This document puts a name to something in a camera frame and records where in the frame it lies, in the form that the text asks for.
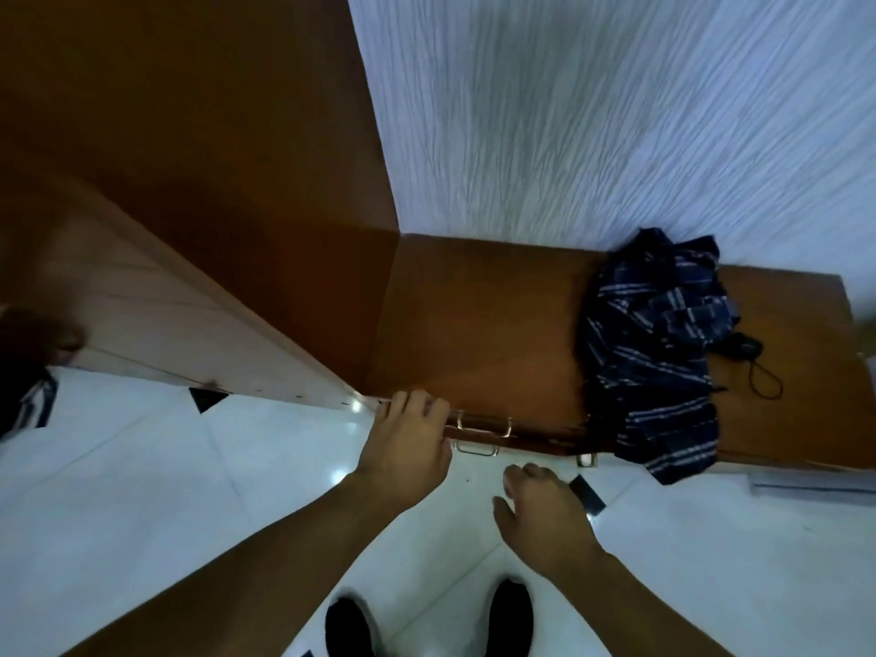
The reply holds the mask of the person's right hand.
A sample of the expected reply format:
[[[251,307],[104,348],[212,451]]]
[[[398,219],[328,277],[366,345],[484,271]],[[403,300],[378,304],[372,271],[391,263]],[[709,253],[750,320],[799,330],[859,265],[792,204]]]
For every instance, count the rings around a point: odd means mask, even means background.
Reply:
[[[503,497],[523,522],[521,544],[506,544],[534,572],[561,585],[602,565],[587,513],[568,484],[551,469],[512,464],[502,475]]]

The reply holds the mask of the person's left hand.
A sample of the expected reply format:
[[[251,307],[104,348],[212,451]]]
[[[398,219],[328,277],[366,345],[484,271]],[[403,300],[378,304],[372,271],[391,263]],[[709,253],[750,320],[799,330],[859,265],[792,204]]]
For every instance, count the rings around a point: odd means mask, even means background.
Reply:
[[[367,499],[398,516],[444,482],[451,458],[444,430],[381,428],[379,408],[353,477]]]

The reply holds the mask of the person's left forearm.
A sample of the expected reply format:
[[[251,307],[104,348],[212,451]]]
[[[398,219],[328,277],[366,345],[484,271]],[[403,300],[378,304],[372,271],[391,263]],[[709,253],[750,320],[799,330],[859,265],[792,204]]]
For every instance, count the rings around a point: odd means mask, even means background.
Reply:
[[[62,657],[281,657],[359,555],[429,494],[357,470]]]

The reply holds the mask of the person's right forearm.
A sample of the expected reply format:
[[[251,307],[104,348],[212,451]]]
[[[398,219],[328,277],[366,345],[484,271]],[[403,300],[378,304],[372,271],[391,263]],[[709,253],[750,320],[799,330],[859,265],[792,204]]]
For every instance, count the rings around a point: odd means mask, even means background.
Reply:
[[[555,558],[543,575],[611,657],[734,657],[602,549]]]

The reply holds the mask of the person's black right shoe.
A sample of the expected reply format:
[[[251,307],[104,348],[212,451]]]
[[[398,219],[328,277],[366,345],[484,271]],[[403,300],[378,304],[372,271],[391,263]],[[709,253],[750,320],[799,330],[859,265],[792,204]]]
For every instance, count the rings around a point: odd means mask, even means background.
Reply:
[[[529,657],[534,634],[527,586],[503,579],[490,601],[485,657]]]

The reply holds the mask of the person's black shoe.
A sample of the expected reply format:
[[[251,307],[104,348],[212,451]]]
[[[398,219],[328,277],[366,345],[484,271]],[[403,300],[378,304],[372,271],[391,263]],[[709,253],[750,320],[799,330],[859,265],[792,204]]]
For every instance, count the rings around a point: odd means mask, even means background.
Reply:
[[[337,596],[324,620],[327,657],[378,657],[378,633],[357,596]]]
[[[527,586],[503,579],[490,601],[485,657],[529,657],[534,634]]]

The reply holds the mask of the low brown wooden cabinet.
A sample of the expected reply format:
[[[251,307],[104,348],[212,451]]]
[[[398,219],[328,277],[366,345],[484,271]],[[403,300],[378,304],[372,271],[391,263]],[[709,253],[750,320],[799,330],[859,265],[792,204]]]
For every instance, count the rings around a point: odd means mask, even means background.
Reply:
[[[604,262],[596,251],[404,235],[354,387],[380,398],[422,389],[460,412],[511,418],[506,448],[614,453],[585,431],[573,355],[584,292]],[[876,470],[876,393],[842,279],[739,265],[719,276],[784,385],[765,400],[743,364],[709,357],[728,388],[714,398],[719,462]]]

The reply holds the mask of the person's black left shoe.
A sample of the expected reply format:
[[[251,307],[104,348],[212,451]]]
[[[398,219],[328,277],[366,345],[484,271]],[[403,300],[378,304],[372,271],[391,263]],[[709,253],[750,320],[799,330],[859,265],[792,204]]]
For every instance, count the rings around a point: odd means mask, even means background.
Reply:
[[[378,633],[357,596],[337,596],[324,620],[327,657],[378,657]]]

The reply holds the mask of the blue striped folding umbrella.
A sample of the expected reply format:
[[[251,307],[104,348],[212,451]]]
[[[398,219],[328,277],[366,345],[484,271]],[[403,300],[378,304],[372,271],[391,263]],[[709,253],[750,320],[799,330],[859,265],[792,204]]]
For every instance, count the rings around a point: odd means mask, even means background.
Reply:
[[[717,462],[719,424],[707,354],[748,364],[751,391],[779,400],[782,380],[763,367],[764,345],[736,330],[739,309],[721,282],[713,235],[673,242],[640,229],[608,254],[586,288],[574,354],[584,378],[588,433],[640,464],[661,485]]]

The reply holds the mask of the light wooden wardrobe door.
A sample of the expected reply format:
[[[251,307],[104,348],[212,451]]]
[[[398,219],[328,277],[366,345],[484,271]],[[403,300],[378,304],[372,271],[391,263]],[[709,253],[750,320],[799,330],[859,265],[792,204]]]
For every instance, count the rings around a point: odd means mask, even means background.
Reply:
[[[160,245],[87,215],[24,235],[29,308],[71,328],[79,370],[372,415],[378,402],[284,341]]]

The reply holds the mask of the tall brown wooden wardrobe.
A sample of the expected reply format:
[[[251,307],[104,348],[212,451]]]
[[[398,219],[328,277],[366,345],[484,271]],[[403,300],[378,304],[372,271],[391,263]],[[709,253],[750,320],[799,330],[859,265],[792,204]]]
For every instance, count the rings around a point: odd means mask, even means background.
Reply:
[[[0,137],[365,388],[400,230],[348,0],[0,0]]]

